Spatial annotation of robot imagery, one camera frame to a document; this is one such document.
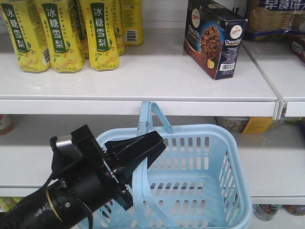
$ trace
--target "snack package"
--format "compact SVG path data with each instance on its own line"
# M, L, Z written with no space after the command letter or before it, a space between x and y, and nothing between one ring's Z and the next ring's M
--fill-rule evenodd
M269 40L275 34L305 35L305 0L248 0L245 38Z
M51 66L48 45L33 0L0 0L20 68L41 73Z
M85 64L72 0L35 0L47 43L51 64L59 73L75 73Z
M212 0L189 0L184 50L215 80L233 77L247 20Z
M141 45L144 40L142 1L120 0L125 45Z
M295 55L305 63L305 38L291 36L289 44Z
M120 65L114 34L112 0L81 0L89 43L90 66L96 71Z

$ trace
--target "barcode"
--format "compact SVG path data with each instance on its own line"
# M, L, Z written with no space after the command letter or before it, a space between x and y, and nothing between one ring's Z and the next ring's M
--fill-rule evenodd
M225 64L225 63L222 63L220 65L220 71L228 71L228 70L233 70L235 67L235 63L231 63L231 64Z
M42 52L42 55L43 55L43 59L42 59L42 63L44 65L47 65L48 62L50 61L50 54L49 54L49 50L46 49Z
M127 31L127 42L137 42L137 31L136 30Z

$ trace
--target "plastic basket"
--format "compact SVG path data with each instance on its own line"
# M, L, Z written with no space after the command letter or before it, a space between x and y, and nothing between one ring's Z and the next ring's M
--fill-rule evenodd
M152 109L165 126L153 127ZM94 212L94 229L226 228L245 229L252 203L236 141L217 125L170 126L156 103L143 102L138 128L113 129L97 137L107 141L156 130L165 151L147 170L133 173L134 206L125 211L115 201ZM78 224L87 229L88 222Z

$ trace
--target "chocolate cookie box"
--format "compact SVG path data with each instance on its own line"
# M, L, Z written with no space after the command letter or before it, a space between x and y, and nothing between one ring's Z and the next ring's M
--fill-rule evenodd
M233 77L247 20L212 0L189 0L183 48L215 80Z

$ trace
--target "basket handle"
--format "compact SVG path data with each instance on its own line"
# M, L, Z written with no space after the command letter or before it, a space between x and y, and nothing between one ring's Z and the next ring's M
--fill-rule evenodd
M160 110L158 104L155 102L143 101L141 105L137 135L139 136L146 134L153 129L152 111L157 114L160 121L164 125L165 130L172 134L173 128ZM145 208L143 204L144 201L159 216L166 226L170 228L176 227L174 221L158 206L153 199L147 177L147 158L139 164L132 174L132 194L138 227L149 227L145 216Z
M144 135L153 129L153 113L154 111L160 121L162 122L166 132L173 133L173 128L165 115L162 113L160 107L155 102L143 101L141 105L141 112L138 124L138 136Z

